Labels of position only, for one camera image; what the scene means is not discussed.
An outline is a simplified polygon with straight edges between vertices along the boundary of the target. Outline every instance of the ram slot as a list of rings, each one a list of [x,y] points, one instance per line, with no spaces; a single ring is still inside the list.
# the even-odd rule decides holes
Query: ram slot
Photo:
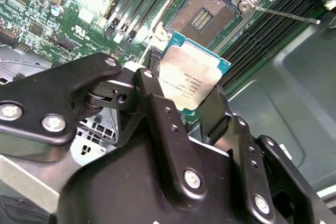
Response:
[[[127,42],[132,43],[133,39],[136,37],[138,31],[140,28],[144,25],[146,20],[150,17],[152,12],[154,11],[154,8],[156,7],[159,0],[153,0],[152,4],[146,9],[145,13],[141,15],[140,19],[137,21],[137,23],[134,25],[132,31],[130,32]]]
[[[138,15],[139,10],[143,7],[143,3],[146,0],[140,0],[140,2],[137,4],[136,8],[132,11],[132,13],[127,17],[125,23],[123,24],[123,26],[121,27],[121,31],[122,32],[126,32],[129,28],[129,26],[131,25],[131,23],[134,21],[134,19],[136,18],[136,16]]]
[[[315,0],[276,0],[270,9],[310,17],[318,10]],[[232,63],[218,84],[227,90],[302,23],[290,18],[263,13],[254,24],[221,55]]]

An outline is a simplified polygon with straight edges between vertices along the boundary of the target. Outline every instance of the green circuit board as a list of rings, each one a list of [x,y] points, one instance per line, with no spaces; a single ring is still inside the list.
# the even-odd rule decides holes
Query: green circuit board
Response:
[[[111,5],[112,0],[0,0],[0,35],[9,36],[17,42],[18,48],[32,50],[51,62],[65,63],[95,52],[107,53],[122,64],[127,61],[139,62],[151,41],[149,34],[153,24],[160,21],[165,28],[189,1],[172,0],[161,19],[157,20],[158,13],[162,11],[167,0],[114,0],[115,6]],[[259,6],[267,8],[273,1],[261,0]],[[146,12],[153,3],[155,4],[151,11]],[[101,20],[110,8],[113,7],[115,10],[113,14],[117,15],[123,6],[128,7],[124,10],[123,20],[127,20],[132,14],[134,20],[125,37],[116,42],[113,38],[115,33],[121,30],[121,25],[116,28],[113,36],[108,36],[110,22],[102,25]],[[60,15],[53,14],[54,8],[58,8]],[[240,31],[234,33],[235,28],[243,20],[237,15],[225,29],[215,33],[211,43],[206,47],[210,50],[216,49],[218,54],[224,52],[261,14],[255,12]],[[144,15],[146,19],[135,39],[132,43],[127,43],[126,38],[132,25],[137,24]],[[231,39],[221,46],[227,36]],[[58,43],[60,39],[63,40],[65,47]],[[192,124],[199,118],[197,110],[192,115],[182,115],[184,124]]]
[[[95,52],[105,52],[113,55],[122,63],[133,60],[138,61],[144,52],[147,42],[145,41],[146,32],[156,13],[160,11],[166,0],[159,0],[148,20],[141,29],[143,34],[138,35],[131,45],[126,45],[124,41],[116,43],[108,38],[104,31],[106,27],[98,26],[97,22],[101,18],[102,0],[61,0],[60,4],[64,13],[60,17],[54,17],[50,10],[55,3],[53,0],[0,0],[0,15],[5,21],[6,28],[17,28],[19,30],[19,45],[27,50],[33,50],[48,60],[61,63],[74,60]],[[167,12],[162,18],[165,24],[172,15],[179,9],[185,0],[174,0]],[[262,0],[261,6],[267,7],[271,4],[270,0]],[[254,18],[246,25],[249,26],[260,13],[255,13]],[[214,49],[225,38],[239,22],[236,19],[224,31],[222,31],[213,43],[210,49]],[[33,34],[32,25],[36,23],[43,29],[41,35]],[[76,48],[71,52],[62,50],[50,42],[52,33],[73,41]]]

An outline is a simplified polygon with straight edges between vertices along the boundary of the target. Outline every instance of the metal lever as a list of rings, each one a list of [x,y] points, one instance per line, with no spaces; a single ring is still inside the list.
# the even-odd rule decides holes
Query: metal lever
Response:
[[[280,15],[283,17],[288,17],[288,18],[292,18],[295,20],[299,20],[302,22],[308,22],[308,23],[312,23],[312,24],[316,24],[319,25],[321,23],[321,20],[319,19],[314,19],[314,18],[303,18],[294,14],[290,14],[290,13],[283,13],[283,12],[279,12],[278,10],[272,10],[272,9],[266,9],[266,8],[262,8],[259,6],[253,6],[254,10],[258,10],[260,12],[265,12],[265,13],[272,13],[272,14],[276,14],[276,15]]]

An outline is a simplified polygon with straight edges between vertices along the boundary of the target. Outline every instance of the black plastic bracket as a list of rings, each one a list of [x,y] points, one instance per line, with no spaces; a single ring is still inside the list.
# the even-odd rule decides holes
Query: black plastic bracket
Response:
[[[274,205],[284,218],[299,223],[335,223],[335,216],[305,180],[280,146],[269,136],[256,139],[264,162]]]
[[[117,61],[98,53],[1,86],[0,104],[15,104],[23,114],[13,121],[0,120],[0,153],[43,162],[62,158],[78,122],[101,110],[84,104],[90,88],[121,70]],[[65,129],[43,128],[41,121],[48,115],[63,118]]]
[[[167,198],[179,208],[194,209],[204,200],[207,184],[176,106],[164,97],[159,80],[148,69],[136,71],[134,84],[139,104],[133,115],[119,111],[117,146],[126,144],[147,121]],[[200,179],[197,188],[186,182],[187,170],[196,173]]]
[[[138,95],[133,79],[134,72],[123,68],[115,79],[99,82],[92,87],[85,97],[85,103],[93,107],[134,112],[138,105]]]
[[[214,145],[229,153],[233,166],[234,204],[242,221],[256,218],[261,223],[274,223],[275,211],[268,188],[261,150],[252,141],[248,124],[233,115],[227,132]]]

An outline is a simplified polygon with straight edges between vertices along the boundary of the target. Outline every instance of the electronic component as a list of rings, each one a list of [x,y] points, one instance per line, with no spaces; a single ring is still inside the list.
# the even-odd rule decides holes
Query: electronic component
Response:
[[[34,22],[29,31],[32,34],[35,34],[36,36],[41,37],[41,35],[43,34],[43,30],[44,30],[43,27],[41,27],[39,24]]]
[[[17,47],[18,37],[16,34],[8,30],[0,28],[0,44],[11,46],[13,49]]]
[[[71,40],[67,38],[59,38],[57,41],[57,44],[61,47],[64,48],[65,50],[68,51],[73,51],[76,48],[75,43],[73,43]]]
[[[53,45],[65,49],[69,52],[73,51],[76,48],[76,44],[74,42],[72,42],[70,39],[60,37],[55,32],[53,32],[52,35],[50,35],[49,41]]]
[[[62,4],[62,0],[52,0],[52,2],[53,2],[55,5],[61,5],[61,4]]]
[[[24,43],[20,43],[18,45],[18,48],[22,49],[23,51],[30,51],[31,50],[31,47],[27,44],[24,44]]]
[[[324,6],[327,10],[333,10],[336,7],[336,0],[328,0]]]
[[[64,9],[60,5],[55,5],[53,8],[51,8],[50,12],[54,17],[59,17],[63,15]]]
[[[146,9],[145,13],[143,13],[141,15],[141,17],[137,20],[137,22],[133,26],[133,29],[131,30],[131,32],[129,33],[129,35],[127,37],[127,43],[128,44],[132,43],[132,41],[136,37],[136,35],[137,35],[138,31],[140,30],[140,28],[144,25],[144,23],[146,22],[146,20],[148,19],[148,17],[152,14],[152,12],[153,12],[156,4],[158,3],[158,1],[159,0],[153,0],[152,4]]]
[[[208,49],[174,33],[160,61],[164,96],[178,110],[193,111],[207,97],[230,63]]]
[[[82,8],[79,11],[78,17],[84,20],[86,23],[91,23],[94,17],[94,14],[87,10],[86,8]]]
[[[185,0],[165,28],[208,47],[239,16],[240,11],[228,0]]]

